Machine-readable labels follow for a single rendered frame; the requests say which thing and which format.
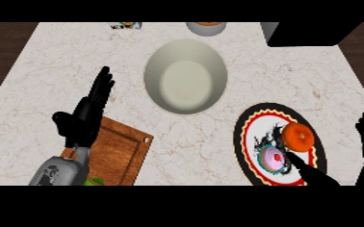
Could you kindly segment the grey cup with orange content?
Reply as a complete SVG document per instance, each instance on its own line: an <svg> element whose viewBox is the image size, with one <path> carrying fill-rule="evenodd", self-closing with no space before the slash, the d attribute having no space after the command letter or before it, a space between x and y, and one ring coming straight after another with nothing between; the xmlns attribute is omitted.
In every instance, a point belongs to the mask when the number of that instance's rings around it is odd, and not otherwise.
<svg viewBox="0 0 364 227"><path fill-rule="evenodd" d="M219 35L224 28L224 22L187 22L186 23L187 29L193 34L202 37L213 37Z"/></svg>

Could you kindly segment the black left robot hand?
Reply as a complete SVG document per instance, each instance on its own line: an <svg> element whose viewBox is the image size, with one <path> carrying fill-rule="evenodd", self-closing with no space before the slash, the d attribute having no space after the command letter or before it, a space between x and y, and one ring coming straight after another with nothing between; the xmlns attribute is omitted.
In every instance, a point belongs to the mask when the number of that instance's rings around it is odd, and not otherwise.
<svg viewBox="0 0 364 227"><path fill-rule="evenodd" d="M109 67L103 66L96 75L90 93L81 98L74 113L56 112L53 114L57 134L65 137L66 148L91 147L114 84Z"/></svg>

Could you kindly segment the green vegetable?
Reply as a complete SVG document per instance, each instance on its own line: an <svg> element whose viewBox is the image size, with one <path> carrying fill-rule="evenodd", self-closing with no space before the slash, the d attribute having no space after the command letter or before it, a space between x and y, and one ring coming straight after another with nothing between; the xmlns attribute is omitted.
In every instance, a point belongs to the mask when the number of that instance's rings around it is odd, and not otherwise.
<svg viewBox="0 0 364 227"><path fill-rule="evenodd" d="M88 180L84 182L85 186L103 186L103 180L100 178L88 178Z"/></svg>

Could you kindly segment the pink frosted cupcake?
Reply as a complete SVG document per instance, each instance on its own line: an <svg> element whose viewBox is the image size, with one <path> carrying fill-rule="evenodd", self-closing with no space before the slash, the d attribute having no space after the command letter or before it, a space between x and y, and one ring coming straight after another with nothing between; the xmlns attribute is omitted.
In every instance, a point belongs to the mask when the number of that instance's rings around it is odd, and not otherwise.
<svg viewBox="0 0 364 227"><path fill-rule="evenodd" d="M272 145L264 145L257 154L259 166L272 174L285 175L291 170L291 164L285 159L285 153Z"/></svg>

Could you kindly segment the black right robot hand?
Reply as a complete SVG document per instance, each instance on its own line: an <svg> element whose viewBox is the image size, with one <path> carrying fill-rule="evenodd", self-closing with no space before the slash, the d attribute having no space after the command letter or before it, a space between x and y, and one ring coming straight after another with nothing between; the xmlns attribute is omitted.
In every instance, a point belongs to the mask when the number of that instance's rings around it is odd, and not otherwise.
<svg viewBox="0 0 364 227"><path fill-rule="evenodd" d="M358 118L358 121L355 123L355 129L361 137L362 158L364 158L364 114ZM324 174L316 168L307 165L304 161L291 152L287 152L285 155L287 155L288 161L296 166L300 176L309 186L335 187L338 185L338 182L327 174ZM364 165L359 171L355 185L358 187L364 187Z"/></svg>

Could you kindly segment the pale grey bowl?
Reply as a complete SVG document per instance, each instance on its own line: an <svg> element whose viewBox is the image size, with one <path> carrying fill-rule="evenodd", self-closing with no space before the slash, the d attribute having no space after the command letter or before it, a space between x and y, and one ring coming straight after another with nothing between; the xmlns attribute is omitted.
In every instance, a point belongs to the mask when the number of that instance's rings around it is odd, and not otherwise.
<svg viewBox="0 0 364 227"><path fill-rule="evenodd" d="M143 84L153 103L174 114L198 114L219 101L227 69L214 49L201 41L180 38L152 54Z"/></svg>

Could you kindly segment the black appliance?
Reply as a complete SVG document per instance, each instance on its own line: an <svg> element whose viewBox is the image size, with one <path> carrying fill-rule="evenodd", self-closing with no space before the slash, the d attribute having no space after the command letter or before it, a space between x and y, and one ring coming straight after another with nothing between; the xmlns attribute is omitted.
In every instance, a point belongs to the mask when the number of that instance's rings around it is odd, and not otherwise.
<svg viewBox="0 0 364 227"><path fill-rule="evenodd" d="M359 21L261 22L269 47L334 46Z"/></svg>

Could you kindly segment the brown wooden cutting board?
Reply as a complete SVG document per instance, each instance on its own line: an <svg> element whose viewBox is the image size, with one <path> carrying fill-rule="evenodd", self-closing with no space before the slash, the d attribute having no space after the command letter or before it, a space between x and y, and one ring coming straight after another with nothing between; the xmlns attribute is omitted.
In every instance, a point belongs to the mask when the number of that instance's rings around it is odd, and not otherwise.
<svg viewBox="0 0 364 227"><path fill-rule="evenodd" d="M88 178L105 186L131 186L143 164L153 137L102 117L96 142L90 148Z"/></svg>

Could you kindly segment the black-rimmed patterned plate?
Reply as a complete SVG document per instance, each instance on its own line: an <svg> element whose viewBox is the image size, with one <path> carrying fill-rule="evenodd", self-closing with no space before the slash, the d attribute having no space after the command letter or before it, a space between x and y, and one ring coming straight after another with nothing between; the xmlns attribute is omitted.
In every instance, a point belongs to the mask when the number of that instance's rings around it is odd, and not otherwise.
<svg viewBox="0 0 364 227"><path fill-rule="evenodd" d="M304 124L313 134L313 146L306 153L296 152L306 164L327 173L327 159L321 140L316 132L301 115L284 105L276 103L259 103L253 105L239 115L233 130L233 145L236 161L253 186L304 186L296 167L290 172L272 174L259 165L259 148L261 139L273 141L273 127L282 128L290 122Z"/></svg>

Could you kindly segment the orange squash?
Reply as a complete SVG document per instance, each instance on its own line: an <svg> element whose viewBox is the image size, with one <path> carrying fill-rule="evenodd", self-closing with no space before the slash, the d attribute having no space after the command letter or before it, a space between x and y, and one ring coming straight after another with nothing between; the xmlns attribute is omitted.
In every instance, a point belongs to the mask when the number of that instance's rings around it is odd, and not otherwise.
<svg viewBox="0 0 364 227"><path fill-rule="evenodd" d="M313 146L313 134L309 127L290 122L282 128L281 141L284 146L294 152L307 152Z"/></svg>

